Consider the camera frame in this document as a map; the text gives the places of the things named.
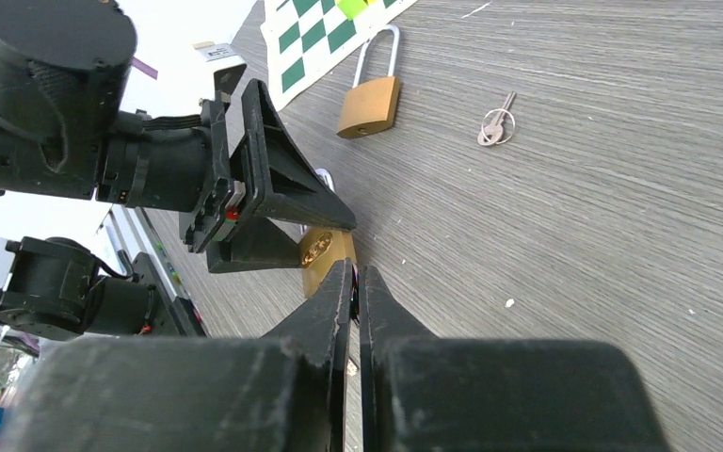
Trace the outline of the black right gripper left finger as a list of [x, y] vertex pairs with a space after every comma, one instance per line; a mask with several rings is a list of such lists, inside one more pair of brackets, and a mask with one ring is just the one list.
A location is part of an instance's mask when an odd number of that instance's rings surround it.
[[354, 266], [257, 339], [85, 338], [39, 368], [9, 451], [341, 451]]

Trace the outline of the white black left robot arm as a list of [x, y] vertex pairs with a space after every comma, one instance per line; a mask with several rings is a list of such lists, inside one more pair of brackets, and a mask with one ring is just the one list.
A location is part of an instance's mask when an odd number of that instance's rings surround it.
[[[356, 219], [320, 180], [265, 83], [241, 96], [243, 135], [225, 115], [246, 68], [225, 43], [183, 63], [201, 110], [123, 112], [137, 33], [115, 1], [0, 1], [0, 196], [8, 191], [172, 211], [188, 250], [214, 273], [302, 264], [282, 221], [349, 231]], [[124, 273], [61, 237], [9, 240], [0, 325], [65, 341], [84, 333], [199, 335], [192, 306], [169, 296], [146, 253]]]

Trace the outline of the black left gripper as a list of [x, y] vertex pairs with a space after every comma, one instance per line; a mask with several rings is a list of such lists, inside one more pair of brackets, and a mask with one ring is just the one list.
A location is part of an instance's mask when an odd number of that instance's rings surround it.
[[[179, 216], [179, 234], [190, 252], [205, 251], [213, 274], [299, 268], [298, 243], [269, 218], [343, 231], [357, 226], [351, 209], [300, 152], [259, 79], [249, 80], [241, 96], [244, 183], [233, 176], [226, 112], [246, 68], [237, 62], [215, 71], [214, 97], [183, 118], [202, 136], [207, 162], [193, 210]], [[249, 221], [238, 226], [239, 214]]]

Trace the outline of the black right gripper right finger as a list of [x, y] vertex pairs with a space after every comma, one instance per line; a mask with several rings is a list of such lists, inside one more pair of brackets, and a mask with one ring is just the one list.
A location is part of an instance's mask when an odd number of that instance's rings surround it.
[[359, 275], [368, 451], [667, 451], [644, 382], [591, 340], [441, 338]]

